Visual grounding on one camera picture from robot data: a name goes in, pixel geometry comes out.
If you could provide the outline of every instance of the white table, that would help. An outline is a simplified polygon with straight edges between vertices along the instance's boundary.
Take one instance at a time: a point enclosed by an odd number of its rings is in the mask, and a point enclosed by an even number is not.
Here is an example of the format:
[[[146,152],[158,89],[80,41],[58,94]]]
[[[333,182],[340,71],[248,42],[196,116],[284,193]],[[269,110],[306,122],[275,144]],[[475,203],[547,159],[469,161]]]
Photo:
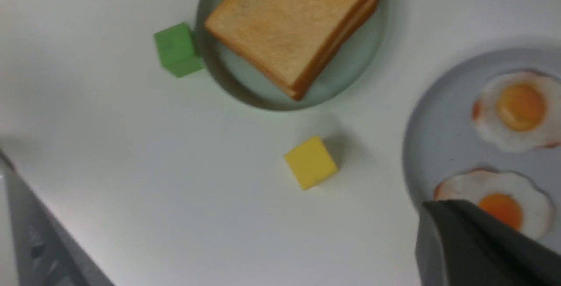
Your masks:
[[[160,68],[152,34],[197,1],[0,0],[0,146],[116,286],[418,284],[415,102],[473,54],[561,39],[561,0],[397,0],[379,72],[275,114]],[[301,192],[283,154],[317,133],[343,168]]]

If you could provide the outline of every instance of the plate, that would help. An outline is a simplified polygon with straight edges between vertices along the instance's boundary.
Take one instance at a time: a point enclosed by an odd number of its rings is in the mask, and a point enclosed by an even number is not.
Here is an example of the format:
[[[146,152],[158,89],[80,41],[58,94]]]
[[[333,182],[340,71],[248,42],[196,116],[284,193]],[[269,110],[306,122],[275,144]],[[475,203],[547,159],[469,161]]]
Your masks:
[[[489,52],[449,70],[425,93],[407,127],[403,169],[409,196],[419,208],[431,200],[434,188],[448,176],[487,167],[513,171],[530,178],[548,194],[555,210],[561,203],[561,148],[506,154],[483,141],[471,122],[471,107],[483,86],[494,76],[537,70],[561,77],[561,50],[513,48]],[[546,247],[561,253],[561,219],[542,238]]]
[[[232,97],[264,110],[302,110],[337,96],[365,73],[387,35],[390,1],[380,0],[375,14],[345,42],[300,102],[291,100],[261,72],[207,32],[204,22],[222,0],[199,1],[195,33],[211,76]]]

